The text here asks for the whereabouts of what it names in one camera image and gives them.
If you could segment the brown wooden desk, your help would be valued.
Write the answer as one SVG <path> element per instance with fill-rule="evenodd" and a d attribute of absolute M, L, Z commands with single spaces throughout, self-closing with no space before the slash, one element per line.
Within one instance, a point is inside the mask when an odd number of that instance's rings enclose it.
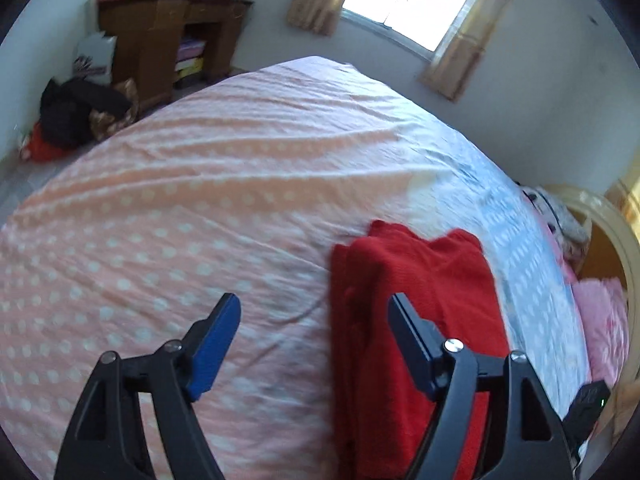
<path fill-rule="evenodd" d="M 115 84 L 133 79 L 140 108 L 168 103 L 184 37 L 204 42 L 201 78 L 231 74 L 232 58 L 252 0 L 98 0 L 99 30 L 116 39 Z"/>

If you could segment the beige wooden headboard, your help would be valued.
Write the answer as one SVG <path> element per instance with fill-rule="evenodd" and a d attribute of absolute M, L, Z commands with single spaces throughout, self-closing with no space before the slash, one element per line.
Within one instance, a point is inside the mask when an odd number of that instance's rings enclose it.
<path fill-rule="evenodd" d="M 629 354 L 617 385 L 630 384 L 639 376 L 639 185 L 618 179 L 603 195 L 569 184 L 544 188 L 592 224 L 578 278 L 618 278 L 626 289 Z"/>

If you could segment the right beige curtain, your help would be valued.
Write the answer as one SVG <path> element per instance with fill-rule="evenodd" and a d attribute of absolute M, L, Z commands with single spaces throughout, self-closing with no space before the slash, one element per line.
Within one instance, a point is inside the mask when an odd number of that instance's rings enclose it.
<path fill-rule="evenodd" d="M 465 92 L 512 0 L 469 0 L 435 50 L 420 81 L 449 102 Z"/>

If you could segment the grey patterned pillow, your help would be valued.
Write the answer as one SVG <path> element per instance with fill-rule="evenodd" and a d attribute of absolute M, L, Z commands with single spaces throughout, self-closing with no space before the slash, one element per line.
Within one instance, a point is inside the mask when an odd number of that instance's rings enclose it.
<path fill-rule="evenodd" d="M 544 188 L 522 186 L 521 191 L 541 216 L 561 249 L 563 259 L 569 263 L 582 260 L 590 243 L 590 231 L 573 216 L 562 200 Z"/>

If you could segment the pink pillow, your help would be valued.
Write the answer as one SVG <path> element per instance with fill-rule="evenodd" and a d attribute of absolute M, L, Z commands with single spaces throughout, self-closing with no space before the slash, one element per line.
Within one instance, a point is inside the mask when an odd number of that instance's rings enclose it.
<path fill-rule="evenodd" d="M 592 379 L 612 389 L 629 354 L 626 290 L 618 278 L 587 278 L 572 285 L 584 329 Z"/>

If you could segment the pink and blue dotted bedspread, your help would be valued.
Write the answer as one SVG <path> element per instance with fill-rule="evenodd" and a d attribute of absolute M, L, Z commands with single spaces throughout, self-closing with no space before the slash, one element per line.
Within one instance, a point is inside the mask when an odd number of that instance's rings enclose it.
<path fill-rule="evenodd" d="M 582 321 L 518 186 L 355 67 L 227 79 L 82 156 L 1 230 L 1 425 L 40 479 L 99 356 L 183 336 L 232 292 L 239 333 L 198 420 L 230 479 L 327 479 L 329 258 L 374 220 L 474 234 L 501 321 L 560 414 L 591 377 Z"/>

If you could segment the purple box under desk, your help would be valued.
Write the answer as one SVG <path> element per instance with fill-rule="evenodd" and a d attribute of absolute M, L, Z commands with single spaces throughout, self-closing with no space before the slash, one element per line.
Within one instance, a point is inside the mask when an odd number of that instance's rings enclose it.
<path fill-rule="evenodd" d="M 175 65 L 175 81 L 201 73 L 206 42 L 203 40 L 182 40 Z"/>

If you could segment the black bag on floor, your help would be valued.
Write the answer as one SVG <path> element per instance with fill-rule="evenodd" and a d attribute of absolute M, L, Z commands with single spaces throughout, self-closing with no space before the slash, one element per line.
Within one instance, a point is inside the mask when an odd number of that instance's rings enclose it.
<path fill-rule="evenodd" d="M 96 138 L 91 125 L 93 112 L 122 120 L 133 107 L 134 102 L 114 88 L 81 78 L 62 84 L 51 78 L 40 98 L 42 138 L 61 150 L 82 148 Z"/>

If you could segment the red knitted sweater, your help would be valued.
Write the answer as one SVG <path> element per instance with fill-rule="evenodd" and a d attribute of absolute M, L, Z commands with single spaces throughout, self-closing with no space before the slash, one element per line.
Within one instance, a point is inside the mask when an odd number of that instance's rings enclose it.
<path fill-rule="evenodd" d="M 455 229 L 424 240 L 375 220 L 331 256 L 333 443 L 337 478 L 400 479 L 434 413 L 414 384 L 387 321 L 402 292 L 421 318 L 472 351 L 509 352 L 495 279 L 480 241 Z"/>

